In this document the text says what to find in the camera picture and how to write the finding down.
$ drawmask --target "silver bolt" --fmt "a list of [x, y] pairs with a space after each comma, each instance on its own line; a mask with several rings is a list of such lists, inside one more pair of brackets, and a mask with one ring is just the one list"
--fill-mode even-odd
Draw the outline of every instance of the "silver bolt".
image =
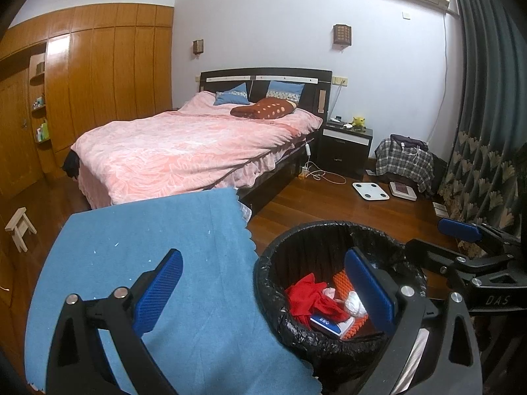
[[125, 286], [122, 286], [122, 287], [120, 287], [120, 288], [117, 288], [117, 289], [113, 292], [113, 296], [114, 296], [116, 299], [123, 299], [123, 298], [125, 298], [127, 295], [128, 295], [128, 288], [126, 288]]
[[459, 292], [453, 292], [452, 294], [450, 294], [450, 298], [456, 303], [460, 303], [463, 301], [463, 296], [459, 294]]
[[75, 304], [78, 301], [78, 295], [77, 294], [70, 294], [66, 298], [67, 304]]
[[411, 297], [412, 295], [415, 294], [415, 291], [411, 286], [404, 285], [401, 287], [401, 294], [406, 297]]

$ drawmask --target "yellow plush toy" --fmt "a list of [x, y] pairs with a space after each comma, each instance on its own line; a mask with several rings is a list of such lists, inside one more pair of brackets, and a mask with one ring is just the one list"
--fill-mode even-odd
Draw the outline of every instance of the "yellow plush toy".
[[354, 117], [351, 127], [355, 130], [366, 130], [366, 119], [364, 117]]

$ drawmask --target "orange mesh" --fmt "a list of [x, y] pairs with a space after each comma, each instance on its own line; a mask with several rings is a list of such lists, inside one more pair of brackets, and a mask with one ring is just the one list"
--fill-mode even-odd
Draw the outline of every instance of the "orange mesh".
[[[333, 275], [333, 283], [335, 284], [335, 290], [337, 295], [341, 300], [346, 300], [350, 291], [354, 291], [353, 285], [349, 281], [346, 272], [342, 270], [336, 275]], [[342, 340], [348, 340], [353, 337], [357, 331], [364, 325], [367, 321], [368, 315], [362, 318], [355, 318], [354, 324], [350, 327], [348, 332], [342, 337]]]

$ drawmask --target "bed headboard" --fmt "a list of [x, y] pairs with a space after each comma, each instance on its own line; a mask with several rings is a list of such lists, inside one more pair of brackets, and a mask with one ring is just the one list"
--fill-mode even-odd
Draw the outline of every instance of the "bed headboard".
[[247, 85], [249, 101], [265, 98], [271, 80], [303, 83], [299, 108], [326, 121], [333, 73], [308, 68], [234, 68], [201, 73], [200, 91], [224, 92], [242, 83]]

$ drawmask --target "black plastic bag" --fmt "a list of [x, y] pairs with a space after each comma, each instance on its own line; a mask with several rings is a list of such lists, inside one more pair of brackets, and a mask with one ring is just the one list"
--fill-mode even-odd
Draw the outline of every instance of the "black plastic bag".
[[341, 341], [312, 331], [291, 315], [284, 290], [311, 272], [317, 282], [331, 282], [344, 268], [344, 255], [352, 247], [359, 247], [373, 267], [388, 271], [399, 285], [426, 295], [424, 275], [406, 259], [404, 245], [384, 232], [347, 221], [292, 228], [276, 238], [256, 263], [257, 298], [267, 321], [282, 344], [313, 365], [325, 391], [360, 377], [387, 337], [379, 332]]

